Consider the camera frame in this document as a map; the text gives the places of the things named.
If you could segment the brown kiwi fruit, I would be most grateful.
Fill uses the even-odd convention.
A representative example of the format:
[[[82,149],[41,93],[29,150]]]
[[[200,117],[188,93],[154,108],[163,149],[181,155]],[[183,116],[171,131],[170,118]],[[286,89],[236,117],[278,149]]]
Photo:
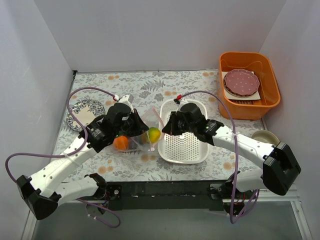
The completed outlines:
[[[147,132],[144,132],[141,136],[140,136],[140,141],[142,144],[149,144],[150,140],[149,140],[149,135]]]

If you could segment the clear zip top bag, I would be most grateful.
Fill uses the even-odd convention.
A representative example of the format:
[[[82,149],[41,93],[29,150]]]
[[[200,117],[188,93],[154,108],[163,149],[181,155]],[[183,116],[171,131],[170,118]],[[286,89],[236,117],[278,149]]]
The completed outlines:
[[[119,136],[112,144],[115,151],[131,153],[135,151],[154,152],[157,143],[164,137],[163,120],[154,107],[151,107],[142,117],[142,121],[149,129],[138,136]]]

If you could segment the yellow fruit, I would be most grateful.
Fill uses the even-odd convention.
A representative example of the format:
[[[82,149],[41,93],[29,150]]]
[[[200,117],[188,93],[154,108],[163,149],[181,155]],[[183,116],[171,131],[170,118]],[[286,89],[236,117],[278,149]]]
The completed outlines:
[[[161,137],[162,133],[157,127],[151,127],[148,130],[148,140],[150,143],[155,144]]]

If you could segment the orange fruit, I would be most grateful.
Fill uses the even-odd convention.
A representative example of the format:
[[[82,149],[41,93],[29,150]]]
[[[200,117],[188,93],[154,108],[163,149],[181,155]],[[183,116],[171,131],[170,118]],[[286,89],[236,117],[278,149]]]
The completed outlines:
[[[113,147],[118,151],[126,151],[129,148],[129,139],[123,135],[116,137],[113,141]]]

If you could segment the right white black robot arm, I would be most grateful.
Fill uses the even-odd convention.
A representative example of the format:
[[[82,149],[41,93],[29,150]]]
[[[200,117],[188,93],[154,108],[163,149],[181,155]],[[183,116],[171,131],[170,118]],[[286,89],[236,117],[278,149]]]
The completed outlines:
[[[261,189],[284,196],[301,173],[301,167],[286,143],[274,145],[235,134],[222,122],[207,119],[194,103],[184,104],[166,114],[166,118],[163,133],[171,136],[192,133],[199,141],[237,153],[258,167],[228,178],[224,187],[232,199],[239,198],[244,192]]]

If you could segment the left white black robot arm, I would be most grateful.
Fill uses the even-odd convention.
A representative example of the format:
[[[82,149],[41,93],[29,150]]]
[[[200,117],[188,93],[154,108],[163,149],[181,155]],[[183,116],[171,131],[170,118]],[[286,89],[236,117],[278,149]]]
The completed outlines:
[[[113,144],[119,136],[136,137],[148,131],[137,110],[116,103],[107,114],[96,117],[65,150],[42,170],[16,180],[19,193],[37,220],[50,216],[58,206],[82,197],[101,200],[107,193],[107,182],[97,173],[78,181],[65,179],[80,165]]]

